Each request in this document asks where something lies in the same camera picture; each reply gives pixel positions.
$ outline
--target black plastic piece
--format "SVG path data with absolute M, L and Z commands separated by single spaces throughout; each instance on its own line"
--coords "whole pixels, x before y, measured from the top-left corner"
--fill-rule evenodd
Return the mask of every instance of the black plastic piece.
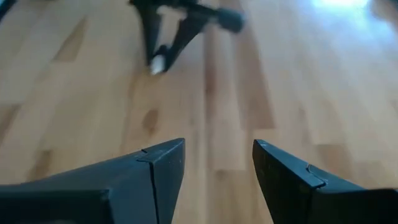
M 262 140 L 253 161 L 275 224 L 398 223 L 398 192 L 365 190 Z
M 181 51 L 189 42 L 198 35 L 209 22 L 216 22 L 222 28 L 238 33 L 243 28 L 243 16 L 228 9 L 211 9 L 197 4 L 196 0 L 130 0 L 139 12 L 142 21 L 142 32 L 146 47 L 146 63 L 150 65 L 154 56 L 163 54 L 165 57 L 165 68 L 163 72 L 169 70 L 174 64 Z M 155 52 L 159 29 L 162 18 L 156 12 L 160 6 L 169 6 L 186 11 L 187 16 L 180 21 L 174 41 L 170 47 L 166 47 L 166 52 L 159 49 Z
M 0 22 L 15 2 L 16 0 L 0 0 Z
M 170 224 L 184 139 L 18 185 L 0 186 L 1 223 Z

